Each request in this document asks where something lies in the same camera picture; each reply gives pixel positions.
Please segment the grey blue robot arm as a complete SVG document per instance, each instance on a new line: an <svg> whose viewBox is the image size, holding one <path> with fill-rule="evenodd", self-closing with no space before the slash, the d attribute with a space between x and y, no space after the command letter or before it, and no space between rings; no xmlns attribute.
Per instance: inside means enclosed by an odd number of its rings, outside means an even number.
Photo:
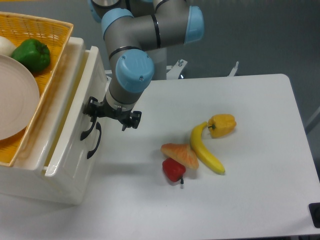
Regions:
<svg viewBox="0 0 320 240"><path fill-rule="evenodd" d="M201 9L184 0L150 0L150 9L135 14L129 0L90 0L93 18L101 24L112 72L104 99L90 97L83 113L137 128L141 112L134 106L155 74L149 51L199 41L205 24Z"/></svg>

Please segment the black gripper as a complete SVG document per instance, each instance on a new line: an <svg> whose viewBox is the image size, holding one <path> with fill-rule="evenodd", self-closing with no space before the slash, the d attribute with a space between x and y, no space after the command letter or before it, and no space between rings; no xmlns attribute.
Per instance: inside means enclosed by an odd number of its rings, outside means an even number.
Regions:
<svg viewBox="0 0 320 240"><path fill-rule="evenodd" d="M113 108L105 98L102 102L98 102L93 96L90 96L84 105L83 114L89 116L91 122L97 119L97 114L99 118L118 120L122 124L122 131L129 128L137 129L142 117L141 111L131 112L120 106Z"/></svg>

